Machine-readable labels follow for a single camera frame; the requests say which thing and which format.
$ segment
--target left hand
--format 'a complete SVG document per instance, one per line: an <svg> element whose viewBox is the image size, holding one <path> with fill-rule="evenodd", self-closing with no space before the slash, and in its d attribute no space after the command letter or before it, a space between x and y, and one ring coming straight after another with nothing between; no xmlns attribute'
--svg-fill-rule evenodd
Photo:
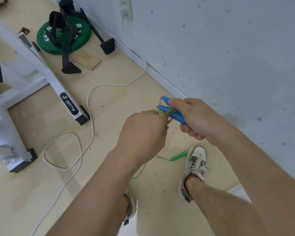
<svg viewBox="0 0 295 236"><path fill-rule="evenodd" d="M156 110L142 111L127 118L115 148L131 166L139 168L165 146L169 123Z"/></svg>

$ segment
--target sneaker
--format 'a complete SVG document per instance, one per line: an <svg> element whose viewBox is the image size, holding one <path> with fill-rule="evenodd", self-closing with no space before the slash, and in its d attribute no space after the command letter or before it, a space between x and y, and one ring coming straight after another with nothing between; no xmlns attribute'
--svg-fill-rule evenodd
<svg viewBox="0 0 295 236"><path fill-rule="evenodd" d="M193 198L188 194L185 188L185 180L188 175L191 173L196 175L202 182L205 182L204 173L208 170L207 161L206 161L206 152L203 146L194 145L186 156L186 166L184 174L178 185L178 195L183 200L190 203Z"/></svg>
<svg viewBox="0 0 295 236"><path fill-rule="evenodd" d="M133 198L131 197L128 188L126 188L125 195L128 198L130 205L128 206L128 212L124 219L124 226L129 223L129 219L131 219L136 214L136 211L137 211L137 205L134 202Z"/></svg>

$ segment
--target electrical socket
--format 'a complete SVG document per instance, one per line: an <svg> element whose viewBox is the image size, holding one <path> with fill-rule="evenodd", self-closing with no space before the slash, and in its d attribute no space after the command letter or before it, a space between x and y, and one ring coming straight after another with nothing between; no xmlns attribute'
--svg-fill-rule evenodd
<svg viewBox="0 0 295 236"><path fill-rule="evenodd" d="M126 15L126 17L130 20L133 20L132 18L132 9L131 9L131 1L130 0L119 0L120 1L120 10L121 10L121 15L122 14L122 8L124 6L127 7L127 11L128 11L128 15Z"/></svg>

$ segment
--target forearm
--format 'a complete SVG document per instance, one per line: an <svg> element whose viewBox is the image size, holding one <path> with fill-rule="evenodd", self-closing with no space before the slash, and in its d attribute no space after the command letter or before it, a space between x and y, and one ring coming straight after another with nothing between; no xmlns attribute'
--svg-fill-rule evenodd
<svg viewBox="0 0 295 236"><path fill-rule="evenodd" d="M219 148L269 232L295 235L295 180L238 130Z"/></svg>
<svg viewBox="0 0 295 236"><path fill-rule="evenodd" d="M103 235L136 168L111 151L47 236Z"/></svg>

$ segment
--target white exercise machine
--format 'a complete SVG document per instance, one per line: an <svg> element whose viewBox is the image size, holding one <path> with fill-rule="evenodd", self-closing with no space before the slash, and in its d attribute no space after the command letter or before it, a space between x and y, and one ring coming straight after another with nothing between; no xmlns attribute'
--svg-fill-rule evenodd
<svg viewBox="0 0 295 236"><path fill-rule="evenodd" d="M86 123L90 116L71 97L39 54L37 45L30 42L23 32L13 34L0 21L0 37L18 54L9 63L0 61L0 83L12 87L0 94L0 162L7 165L9 172L18 173L36 160L37 155L32 148L28 151L25 149L8 113L9 107L49 83L80 125Z"/></svg>

